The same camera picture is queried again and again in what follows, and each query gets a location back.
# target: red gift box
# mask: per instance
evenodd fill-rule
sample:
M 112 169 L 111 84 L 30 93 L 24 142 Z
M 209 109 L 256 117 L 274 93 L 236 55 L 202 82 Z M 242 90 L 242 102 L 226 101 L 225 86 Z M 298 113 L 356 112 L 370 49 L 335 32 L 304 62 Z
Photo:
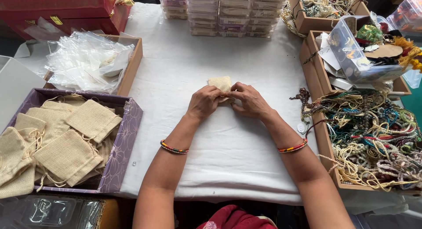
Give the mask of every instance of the red gift box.
M 43 17 L 61 31 L 71 28 L 102 30 L 119 35 L 124 31 L 130 6 L 116 0 L 0 0 L 0 19 L 24 39 L 32 39 L 24 30 Z

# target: red clothing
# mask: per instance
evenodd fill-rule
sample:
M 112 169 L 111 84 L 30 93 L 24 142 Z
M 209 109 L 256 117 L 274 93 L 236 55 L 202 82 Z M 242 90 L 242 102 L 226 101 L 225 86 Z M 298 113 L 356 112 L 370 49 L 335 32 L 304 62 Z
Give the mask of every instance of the red clothing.
M 277 227 L 269 220 L 247 214 L 236 205 L 227 205 L 197 229 L 277 229 Z

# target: hand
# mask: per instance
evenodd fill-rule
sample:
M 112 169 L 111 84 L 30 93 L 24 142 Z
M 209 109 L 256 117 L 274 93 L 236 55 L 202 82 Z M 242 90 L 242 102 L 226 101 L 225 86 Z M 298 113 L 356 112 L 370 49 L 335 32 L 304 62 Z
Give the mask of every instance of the hand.
M 272 112 L 272 108 L 267 104 L 261 94 L 251 85 L 245 85 L 236 82 L 230 92 L 226 93 L 228 97 L 234 97 L 242 101 L 243 106 L 231 103 L 236 113 L 246 117 L 259 118 L 262 120 L 267 114 Z
M 217 109 L 220 96 L 224 96 L 219 88 L 215 86 L 204 86 L 193 93 L 186 114 L 204 121 Z

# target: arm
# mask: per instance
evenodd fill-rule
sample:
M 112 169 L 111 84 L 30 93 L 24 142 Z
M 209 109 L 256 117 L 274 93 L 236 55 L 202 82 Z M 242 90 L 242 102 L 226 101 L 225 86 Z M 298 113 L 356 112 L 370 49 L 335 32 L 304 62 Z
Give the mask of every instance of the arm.
M 237 82 L 226 95 L 242 101 L 242 107 L 232 104 L 235 112 L 261 119 L 277 148 L 294 147 L 303 142 L 252 86 Z M 281 153 L 281 157 L 299 189 L 311 229 L 355 229 L 334 182 L 309 146 Z
M 177 149 L 188 149 L 199 124 L 212 114 L 224 93 L 215 86 L 205 86 L 192 95 L 187 113 L 182 117 L 166 144 Z M 133 228 L 174 229 L 174 192 L 187 154 L 178 154 L 160 147 L 146 171 L 139 189 L 133 216 Z

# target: bangle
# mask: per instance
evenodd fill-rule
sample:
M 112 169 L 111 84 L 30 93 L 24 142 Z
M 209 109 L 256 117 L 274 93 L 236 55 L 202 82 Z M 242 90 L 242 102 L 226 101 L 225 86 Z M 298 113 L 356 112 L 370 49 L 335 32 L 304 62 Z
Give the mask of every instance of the bangle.
M 186 154 L 189 151 L 189 149 L 179 150 L 179 149 L 175 149 L 175 148 L 169 147 L 167 144 L 164 143 L 164 140 L 165 139 L 161 140 L 160 144 L 161 144 L 162 148 L 164 148 L 164 149 L 166 149 L 168 151 L 171 151 L 173 153 L 180 153 L 180 154 Z
M 304 138 L 303 143 L 297 145 L 296 147 L 291 147 L 291 148 L 286 148 L 286 149 L 280 149 L 279 148 L 278 152 L 279 153 L 289 153 L 289 152 L 292 152 L 292 151 L 299 150 L 299 149 L 305 147 L 306 145 L 308 145 L 308 139 Z

